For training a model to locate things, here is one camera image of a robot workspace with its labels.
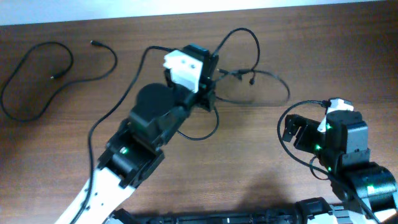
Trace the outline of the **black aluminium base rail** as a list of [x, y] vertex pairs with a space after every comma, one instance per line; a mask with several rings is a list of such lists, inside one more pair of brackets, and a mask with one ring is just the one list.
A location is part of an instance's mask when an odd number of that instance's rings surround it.
[[104, 224], [112, 223], [146, 223], [146, 224], [235, 224], [235, 223], [352, 223], [346, 212], [337, 214], [323, 214], [307, 219], [300, 214], [300, 210], [291, 208], [272, 208], [250, 212], [221, 212], [221, 213], [168, 213], [164, 215], [134, 215], [125, 209], [113, 212]]

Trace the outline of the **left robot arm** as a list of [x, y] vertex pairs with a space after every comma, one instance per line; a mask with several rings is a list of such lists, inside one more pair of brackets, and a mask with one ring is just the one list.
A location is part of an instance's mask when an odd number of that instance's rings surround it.
[[57, 223], [104, 223], [164, 159], [161, 150], [194, 107], [215, 109], [212, 79], [218, 53], [190, 44], [168, 49], [164, 57], [165, 83], [140, 89], [136, 104], [93, 168], [90, 179]]

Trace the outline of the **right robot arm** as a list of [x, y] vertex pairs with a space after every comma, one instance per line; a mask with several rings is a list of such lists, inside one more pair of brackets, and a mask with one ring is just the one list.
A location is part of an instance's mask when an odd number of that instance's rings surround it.
[[368, 217], [397, 209], [397, 182], [389, 170], [370, 160], [368, 126], [360, 112], [328, 113], [323, 133], [318, 121], [297, 114], [283, 120], [282, 140], [319, 159], [333, 193], [348, 210]]

